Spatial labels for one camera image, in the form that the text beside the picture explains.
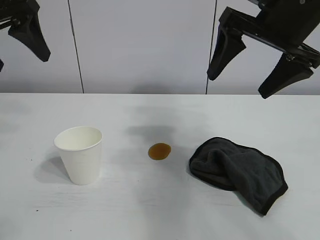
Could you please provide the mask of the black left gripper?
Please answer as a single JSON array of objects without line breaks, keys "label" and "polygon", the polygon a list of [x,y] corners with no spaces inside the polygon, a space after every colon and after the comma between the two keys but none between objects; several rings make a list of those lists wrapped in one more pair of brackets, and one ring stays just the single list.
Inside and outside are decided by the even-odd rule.
[{"label": "black left gripper", "polygon": [[[43,37],[36,0],[0,0],[0,28],[28,47],[41,61],[47,62],[51,52]],[[4,67],[0,59],[0,72]]]}]

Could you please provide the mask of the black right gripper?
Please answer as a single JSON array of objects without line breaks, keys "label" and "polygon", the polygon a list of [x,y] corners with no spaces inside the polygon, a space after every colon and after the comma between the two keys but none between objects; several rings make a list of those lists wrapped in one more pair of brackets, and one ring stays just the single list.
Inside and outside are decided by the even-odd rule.
[{"label": "black right gripper", "polygon": [[258,88],[267,99],[296,82],[310,78],[320,65],[320,53],[304,40],[320,23],[318,0],[256,0],[260,9],[251,16],[226,7],[219,18],[218,34],[207,76],[214,81],[246,45],[246,35],[283,54]]}]

